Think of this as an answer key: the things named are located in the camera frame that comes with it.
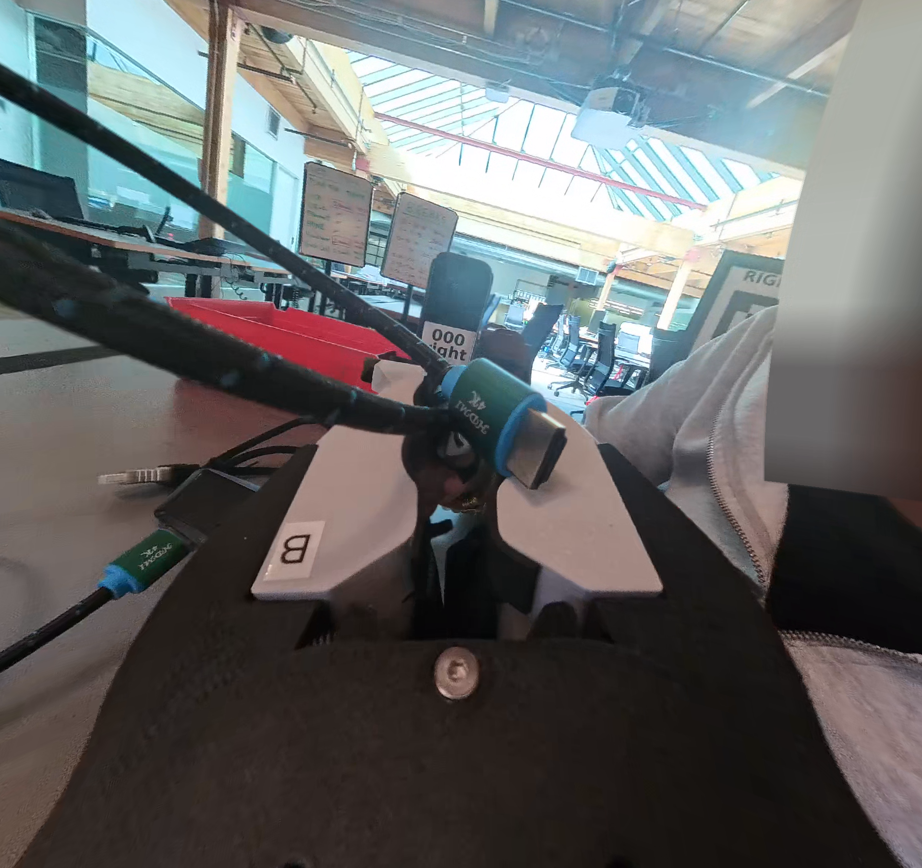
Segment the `grey usb hub with cable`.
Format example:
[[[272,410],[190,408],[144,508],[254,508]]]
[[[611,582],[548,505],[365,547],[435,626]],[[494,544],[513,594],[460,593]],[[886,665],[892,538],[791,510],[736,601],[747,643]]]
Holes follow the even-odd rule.
[[[158,527],[197,545],[304,447],[304,443],[284,440],[287,434],[304,427],[314,428],[319,435],[326,431],[324,426],[298,417],[206,461],[169,462],[103,473],[97,482],[101,486],[163,490],[166,495],[154,510]]]

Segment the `black laptop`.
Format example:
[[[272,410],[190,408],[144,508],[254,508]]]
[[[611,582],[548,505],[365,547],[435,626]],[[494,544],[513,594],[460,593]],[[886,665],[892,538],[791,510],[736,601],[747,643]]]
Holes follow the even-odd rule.
[[[24,213],[39,211],[56,220],[84,219],[73,178],[36,170],[3,158],[1,207]]]

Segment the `white ceiling projector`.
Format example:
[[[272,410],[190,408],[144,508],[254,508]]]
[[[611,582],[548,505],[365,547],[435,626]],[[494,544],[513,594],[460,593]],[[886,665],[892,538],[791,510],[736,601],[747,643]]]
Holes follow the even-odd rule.
[[[575,115],[570,136],[599,149],[623,149],[640,136],[648,115],[645,92],[618,82],[589,91]]]

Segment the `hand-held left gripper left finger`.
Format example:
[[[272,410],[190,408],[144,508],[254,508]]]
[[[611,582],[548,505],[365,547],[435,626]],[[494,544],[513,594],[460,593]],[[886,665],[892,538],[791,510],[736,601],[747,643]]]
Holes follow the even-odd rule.
[[[404,438],[342,425],[321,438],[251,587],[255,599],[409,600],[418,490]]]

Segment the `person's right forearm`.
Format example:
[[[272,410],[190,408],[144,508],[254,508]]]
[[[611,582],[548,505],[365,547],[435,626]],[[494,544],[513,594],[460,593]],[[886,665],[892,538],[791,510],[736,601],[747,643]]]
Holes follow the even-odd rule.
[[[680,457],[703,459],[714,446],[717,481],[765,481],[768,370],[778,306],[762,309],[694,350],[652,384],[626,397],[601,398],[584,426],[616,447],[662,488],[682,475]]]

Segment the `black framed paper sign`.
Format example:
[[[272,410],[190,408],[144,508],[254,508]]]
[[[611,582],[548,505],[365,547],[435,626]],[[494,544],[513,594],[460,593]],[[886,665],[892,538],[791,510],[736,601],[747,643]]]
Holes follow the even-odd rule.
[[[725,250],[689,323],[693,352],[777,306],[785,261]]]

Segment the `brown office chair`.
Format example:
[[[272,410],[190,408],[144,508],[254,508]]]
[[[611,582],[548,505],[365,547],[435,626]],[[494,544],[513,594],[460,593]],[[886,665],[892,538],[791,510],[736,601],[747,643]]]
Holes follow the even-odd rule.
[[[478,336],[473,358],[486,359],[531,385],[535,354],[524,341],[523,334],[505,327],[490,325]]]

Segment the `brown-topped office desk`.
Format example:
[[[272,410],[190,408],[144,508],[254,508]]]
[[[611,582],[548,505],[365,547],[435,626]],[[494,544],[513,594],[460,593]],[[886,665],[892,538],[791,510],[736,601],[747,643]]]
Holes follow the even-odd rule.
[[[194,252],[8,208],[2,208],[1,219],[6,226],[16,226],[81,263],[144,286],[160,298],[221,298],[229,290],[243,300],[258,294],[279,301],[280,289],[295,285],[290,274],[256,255]]]

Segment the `red plastic bin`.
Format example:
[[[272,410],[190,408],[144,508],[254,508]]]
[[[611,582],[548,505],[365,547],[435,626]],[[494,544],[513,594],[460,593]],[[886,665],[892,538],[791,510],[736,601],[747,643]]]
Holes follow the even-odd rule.
[[[271,303],[167,297],[167,305],[271,355],[371,391],[363,379],[367,361],[408,363],[409,357],[377,331]]]

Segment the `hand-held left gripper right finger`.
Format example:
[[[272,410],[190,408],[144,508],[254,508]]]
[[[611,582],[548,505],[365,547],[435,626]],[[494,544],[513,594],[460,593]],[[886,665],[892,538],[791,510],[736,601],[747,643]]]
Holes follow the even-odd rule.
[[[568,435],[534,491],[502,482],[501,540],[538,568],[535,598],[652,597],[662,582],[590,435]]]

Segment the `row of black office chairs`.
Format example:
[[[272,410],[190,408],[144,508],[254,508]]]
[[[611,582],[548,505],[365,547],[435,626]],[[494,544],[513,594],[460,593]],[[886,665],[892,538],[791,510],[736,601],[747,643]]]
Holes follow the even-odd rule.
[[[498,326],[525,346],[532,384],[553,399],[584,404],[610,394],[631,394],[653,380],[655,363],[682,358],[689,328],[660,330],[631,321],[585,327],[578,314],[537,299],[513,301]]]

